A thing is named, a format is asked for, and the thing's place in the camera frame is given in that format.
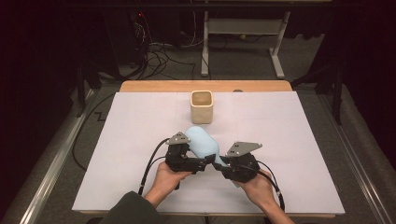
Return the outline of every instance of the gray carpet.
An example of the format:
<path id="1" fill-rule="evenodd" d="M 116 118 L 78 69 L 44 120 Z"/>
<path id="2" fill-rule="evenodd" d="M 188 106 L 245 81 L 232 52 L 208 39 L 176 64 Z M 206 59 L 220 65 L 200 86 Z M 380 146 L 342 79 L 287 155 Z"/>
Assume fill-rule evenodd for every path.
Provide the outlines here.
<path id="1" fill-rule="evenodd" d="M 232 40 L 227 43 L 225 49 L 221 49 L 225 43 L 221 38 L 214 37 L 210 42 L 212 49 L 209 53 L 211 78 L 276 79 L 267 52 L 267 49 L 274 45 L 274 40 L 273 37 L 264 37 L 253 43 Z M 294 80 L 308 71 L 320 41 L 321 38 L 285 39 L 279 52 L 279 58 L 286 80 Z M 191 77 L 207 79 L 207 77 L 200 76 L 201 47 L 185 49 L 166 47 L 166 53 L 179 63 L 168 61 L 166 67 L 163 67 L 162 73 L 150 79 L 191 79 Z M 163 53 L 158 54 L 162 58 L 166 58 Z M 156 60 L 153 54 L 150 56 L 154 58 L 150 61 L 152 66 L 161 61 Z M 148 68 L 145 75 L 148 76 L 153 71 L 154 67 Z M 123 66 L 121 72 L 127 74 L 130 69 Z M 120 87 L 120 84 L 108 83 L 110 82 L 107 82 L 98 92 L 97 103 L 118 91 Z M 338 188 L 346 214 L 335 218 L 294 217 L 293 219 L 296 223 L 377 223 L 372 207 L 366 200 L 354 170 L 348 163 L 345 146 L 328 116 L 326 106 L 323 106 L 319 97 L 315 95 L 313 85 L 302 85 L 296 90 L 334 184 Z M 104 101 L 95 112 L 102 112 L 102 118 L 104 118 L 110 106 L 111 99 Z M 89 163 L 104 125 L 103 121 L 98 120 L 98 116 L 98 114 L 92 114 L 89 117 L 76 142 L 76 156 L 85 167 Z M 396 174 L 375 143 L 347 91 L 343 93 L 342 121 L 346 136 L 350 140 L 350 144 L 357 149 L 361 164 L 373 180 L 382 202 L 390 212 L 395 211 Z M 64 132 L 67 133 L 67 125 L 65 126 Z M 64 137 L 64 135 L 59 135 L 58 139 L 55 139 L 43 154 L 2 223 L 20 223 L 21 217 L 56 154 L 57 143 L 62 142 L 62 136 Z M 84 172 L 76 165 L 70 154 L 37 223 L 86 223 L 90 218 L 95 217 L 71 211 L 83 176 Z"/>

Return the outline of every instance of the sleeve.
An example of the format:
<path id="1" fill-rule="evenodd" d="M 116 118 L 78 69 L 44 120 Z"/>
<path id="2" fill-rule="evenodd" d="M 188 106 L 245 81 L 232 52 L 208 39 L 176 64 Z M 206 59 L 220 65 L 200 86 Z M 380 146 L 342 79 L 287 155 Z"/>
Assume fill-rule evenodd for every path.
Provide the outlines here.
<path id="1" fill-rule="evenodd" d="M 100 224 L 163 224 L 157 210 L 143 197 L 131 191 L 108 211 Z"/>

